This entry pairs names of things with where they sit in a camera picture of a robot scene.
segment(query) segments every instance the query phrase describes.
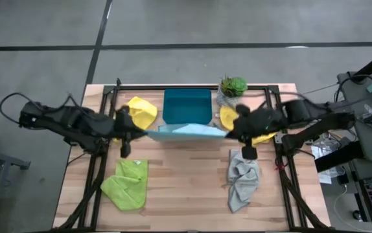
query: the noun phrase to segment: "wooden table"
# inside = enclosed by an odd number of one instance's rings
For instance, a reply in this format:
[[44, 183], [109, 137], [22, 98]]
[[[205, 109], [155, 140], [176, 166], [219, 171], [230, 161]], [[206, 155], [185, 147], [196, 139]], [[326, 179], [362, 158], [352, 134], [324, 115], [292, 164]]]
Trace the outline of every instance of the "wooden table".
[[[295, 84], [276, 84], [280, 91], [296, 92]], [[87, 86], [83, 106], [99, 110], [103, 85]], [[252, 109], [264, 101], [254, 97], [262, 91], [246, 91], [242, 102]], [[119, 91], [117, 107], [138, 96], [158, 108], [156, 121], [149, 129], [164, 125], [162, 119], [163, 91]], [[216, 91], [213, 97], [213, 122], [215, 117]], [[281, 95], [282, 101], [293, 99]], [[260, 144], [258, 163], [261, 182], [251, 198], [251, 203], [231, 214], [227, 206], [228, 186], [226, 173], [230, 149], [240, 149], [234, 140], [224, 140], [221, 145], [205, 142], [161, 143], [143, 137], [131, 143], [129, 159], [148, 159], [149, 175], [147, 200], [144, 208], [121, 212], [106, 195], [101, 197], [97, 230], [107, 231], [257, 231], [288, 230], [279, 173], [275, 169], [275, 150], [272, 142]], [[120, 159], [120, 146], [112, 142], [106, 166], [106, 178], [115, 172]], [[73, 148], [69, 159], [82, 153]], [[301, 194], [309, 207], [326, 225], [330, 225], [318, 174], [311, 156], [302, 153], [294, 157]], [[89, 156], [73, 162], [66, 170], [64, 183], [54, 219], [54, 227], [61, 225], [80, 202], [86, 182]], [[298, 222], [295, 201], [292, 199], [294, 219]], [[88, 208], [87, 217], [91, 218]]]

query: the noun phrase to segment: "gray floor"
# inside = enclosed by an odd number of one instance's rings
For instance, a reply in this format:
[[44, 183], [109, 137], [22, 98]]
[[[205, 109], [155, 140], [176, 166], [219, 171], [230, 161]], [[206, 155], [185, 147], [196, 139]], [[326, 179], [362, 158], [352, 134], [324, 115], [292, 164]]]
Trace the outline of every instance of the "gray floor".
[[[0, 46], [93, 45], [105, 0], [0, 0]], [[286, 43], [372, 41], [372, 0], [114, 0], [103, 44]], [[0, 52], [0, 100], [21, 91], [59, 105], [67, 92], [81, 99], [92, 51]], [[296, 83], [304, 93], [336, 83], [339, 72], [354, 71], [372, 59], [372, 47], [307, 49], [211, 49], [102, 51], [93, 83], [216, 83], [228, 74], [253, 83]], [[335, 88], [309, 96], [329, 101]], [[17, 117], [24, 100], [9, 100]], [[32, 161], [30, 170], [12, 170], [0, 200], [0, 232], [51, 227], [69, 153], [49, 132], [19, 129], [0, 115], [0, 151]], [[354, 230], [333, 210], [343, 187], [323, 185], [331, 223]], [[355, 227], [353, 196], [338, 212]]]

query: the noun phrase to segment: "succulent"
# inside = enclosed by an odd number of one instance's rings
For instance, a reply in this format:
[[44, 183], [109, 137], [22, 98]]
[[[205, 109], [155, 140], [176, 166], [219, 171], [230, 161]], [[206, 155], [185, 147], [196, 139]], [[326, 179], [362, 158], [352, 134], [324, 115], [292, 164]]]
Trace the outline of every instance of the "succulent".
[[246, 81], [241, 77], [230, 78], [225, 76], [220, 83], [220, 90], [230, 98], [242, 96], [247, 89]]

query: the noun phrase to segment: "gray cloth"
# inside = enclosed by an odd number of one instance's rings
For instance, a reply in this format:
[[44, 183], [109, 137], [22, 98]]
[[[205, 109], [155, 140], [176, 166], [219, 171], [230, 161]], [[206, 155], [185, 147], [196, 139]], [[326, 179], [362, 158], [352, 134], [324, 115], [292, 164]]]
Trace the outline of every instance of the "gray cloth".
[[257, 161], [243, 159], [238, 150], [230, 151], [227, 181], [231, 187], [227, 203], [232, 213], [250, 203], [250, 198], [259, 185], [259, 178]]

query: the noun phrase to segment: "lime green cloth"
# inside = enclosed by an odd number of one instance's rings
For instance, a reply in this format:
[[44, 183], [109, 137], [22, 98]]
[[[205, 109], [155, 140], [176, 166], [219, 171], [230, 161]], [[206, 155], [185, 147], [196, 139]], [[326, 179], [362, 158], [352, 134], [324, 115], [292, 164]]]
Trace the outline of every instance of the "lime green cloth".
[[101, 190], [120, 210], [136, 210], [146, 203], [147, 177], [148, 161], [119, 160]]

